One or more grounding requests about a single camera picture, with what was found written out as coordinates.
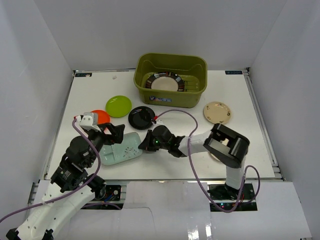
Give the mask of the orange plate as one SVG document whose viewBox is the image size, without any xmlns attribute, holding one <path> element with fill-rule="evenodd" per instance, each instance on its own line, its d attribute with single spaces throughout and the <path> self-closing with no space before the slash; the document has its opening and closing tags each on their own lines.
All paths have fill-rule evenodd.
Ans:
<svg viewBox="0 0 320 240">
<path fill-rule="evenodd" d="M 109 114 L 106 111 L 97 109 L 97 110 L 91 111 L 91 113 L 92 113 L 92 121 L 93 121 L 92 127 L 95 131 L 100 132 L 97 127 L 98 124 L 110 123 L 111 119 Z"/>
</svg>

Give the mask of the pale green rectangular dish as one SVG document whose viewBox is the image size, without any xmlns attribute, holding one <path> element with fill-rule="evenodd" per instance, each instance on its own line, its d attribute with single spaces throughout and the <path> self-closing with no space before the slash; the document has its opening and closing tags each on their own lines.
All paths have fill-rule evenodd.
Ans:
<svg viewBox="0 0 320 240">
<path fill-rule="evenodd" d="M 130 132 L 123 135 L 122 143 L 104 145 L 100 150 L 101 164 L 112 166 L 122 162 L 137 158 L 143 151 L 139 149 L 141 139 L 138 133 Z"/>
</svg>

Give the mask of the small black plate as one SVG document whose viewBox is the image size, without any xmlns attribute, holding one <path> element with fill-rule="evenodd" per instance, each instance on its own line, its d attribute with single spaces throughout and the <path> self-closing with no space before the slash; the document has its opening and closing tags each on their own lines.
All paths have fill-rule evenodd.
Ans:
<svg viewBox="0 0 320 240">
<path fill-rule="evenodd" d="M 129 124 L 136 130 L 147 130 L 155 122 L 155 112 L 147 106 L 138 106 L 128 115 Z"/>
</svg>

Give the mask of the black rimmed cream plate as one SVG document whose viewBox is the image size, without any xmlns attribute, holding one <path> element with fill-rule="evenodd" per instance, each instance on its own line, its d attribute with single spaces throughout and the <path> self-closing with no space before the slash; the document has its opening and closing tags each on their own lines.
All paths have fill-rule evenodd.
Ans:
<svg viewBox="0 0 320 240">
<path fill-rule="evenodd" d="M 151 75 L 145 83 L 146 89 L 183 92 L 185 89 L 185 82 L 176 73 L 173 72 L 158 72 Z"/>
</svg>

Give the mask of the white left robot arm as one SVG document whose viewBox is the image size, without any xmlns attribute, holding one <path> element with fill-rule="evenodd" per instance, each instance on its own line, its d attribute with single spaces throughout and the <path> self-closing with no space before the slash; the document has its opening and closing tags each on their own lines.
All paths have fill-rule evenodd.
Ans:
<svg viewBox="0 0 320 240">
<path fill-rule="evenodd" d="M 98 176 L 99 170 L 88 174 L 94 162 L 102 164 L 100 150 L 103 146 L 122 143 L 125 125 L 111 123 L 75 126 L 74 137 L 53 173 L 41 202 L 8 214 L 31 210 L 31 214 L 19 227 L 10 229 L 9 240 L 53 240 L 63 225 L 89 202 L 105 196 L 106 182 Z"/>
</svg>

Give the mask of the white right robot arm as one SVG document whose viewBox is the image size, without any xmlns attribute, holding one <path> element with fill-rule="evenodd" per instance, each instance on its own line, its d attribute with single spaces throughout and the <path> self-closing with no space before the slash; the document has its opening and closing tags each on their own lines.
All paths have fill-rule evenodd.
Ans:
<svg viewBox="0 0 320 240">
<path fill-rule="evenodd" d="M 242 180 L 249 146 L 248 138 L 219 123 L 207 132 L 190 137 L 175 136 L 166 126 L 159 125 L 147 131 L 138 148 L 146 152 L 167 150 L 176 158 L 202 152 L 210 153 L 225 165 L 225 192 L 229 198 L 236 200 L 244 193 Z"/>
</svg>

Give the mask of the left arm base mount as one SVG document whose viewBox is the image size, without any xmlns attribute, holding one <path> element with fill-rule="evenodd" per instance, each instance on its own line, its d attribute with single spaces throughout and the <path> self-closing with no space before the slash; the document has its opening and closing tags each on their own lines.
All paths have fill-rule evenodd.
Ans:
<svg viewBox="0 0 320 240">
<path fill-rule="evenodd" d="M 108 184 L 99 176 L 95 176 L 87 185 L 94 192 L 95 201 L 108 202 L 119 201 L 121 199 L 121 185 Z"/>
</svg>

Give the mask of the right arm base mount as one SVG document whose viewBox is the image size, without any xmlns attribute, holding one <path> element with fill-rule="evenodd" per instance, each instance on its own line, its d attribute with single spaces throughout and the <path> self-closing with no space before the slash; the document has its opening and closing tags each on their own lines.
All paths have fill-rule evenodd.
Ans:
<svg viewBox="0 0 320 240">
<path fill-rule="evenodd" d="M 234 207 L 237 195 L 235 192 L 227 190 L 224 184 L 209 184 L 207 193 L 214 202 L 222 209 L 230 210 Z M 258 210 L 256 200 L 252 200 L 255 196 L 255 190 L 252 183 L 245 183 L 240 201 L 235 209 L 236 212 L 255 212 Z"/>
</svg>

